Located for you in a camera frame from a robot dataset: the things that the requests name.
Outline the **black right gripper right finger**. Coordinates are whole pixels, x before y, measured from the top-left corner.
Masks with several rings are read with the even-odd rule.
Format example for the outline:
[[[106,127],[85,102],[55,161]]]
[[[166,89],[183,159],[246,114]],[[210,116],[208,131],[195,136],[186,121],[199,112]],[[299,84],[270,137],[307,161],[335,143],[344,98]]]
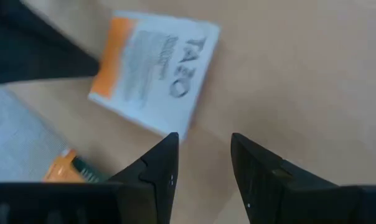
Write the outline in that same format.
[[[239,133],[232,134],[231,157],[250,224],[340,223],[338,185]]]

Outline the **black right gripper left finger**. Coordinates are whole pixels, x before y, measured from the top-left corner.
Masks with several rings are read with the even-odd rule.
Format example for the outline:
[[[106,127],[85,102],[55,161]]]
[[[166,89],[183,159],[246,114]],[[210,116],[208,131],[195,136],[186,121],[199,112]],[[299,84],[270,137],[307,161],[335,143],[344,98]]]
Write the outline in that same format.
[[[179,135],[168,134],[109,182],[116,193],[122,224],[170,224],[179,173]]]

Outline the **white orange Tazo tea packet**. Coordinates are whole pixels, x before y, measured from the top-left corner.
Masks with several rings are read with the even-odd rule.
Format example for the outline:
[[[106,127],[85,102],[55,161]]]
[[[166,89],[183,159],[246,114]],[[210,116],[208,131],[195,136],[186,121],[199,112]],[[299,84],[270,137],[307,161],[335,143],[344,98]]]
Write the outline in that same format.
[[[114,11],[88,98],[161,135],[185,140],[220,35],[195,19]]]

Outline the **orange peach tea packet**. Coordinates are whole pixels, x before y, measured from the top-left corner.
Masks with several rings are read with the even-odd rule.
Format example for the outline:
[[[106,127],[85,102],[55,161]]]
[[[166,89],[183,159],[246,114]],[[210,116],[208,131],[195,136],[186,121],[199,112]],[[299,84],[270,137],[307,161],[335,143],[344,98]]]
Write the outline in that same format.
[[[44,182],[98,183],[109,178],[80,157],[76,150],[67,148],[57,156],[44,175]]]

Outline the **grey woven placemat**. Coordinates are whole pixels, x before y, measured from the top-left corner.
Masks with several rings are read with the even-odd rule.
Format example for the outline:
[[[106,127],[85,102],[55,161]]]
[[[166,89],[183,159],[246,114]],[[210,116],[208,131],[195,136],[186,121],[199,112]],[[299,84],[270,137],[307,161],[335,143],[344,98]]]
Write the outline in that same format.
[[[0,182],[41,181],[67,142],[0,87]]]

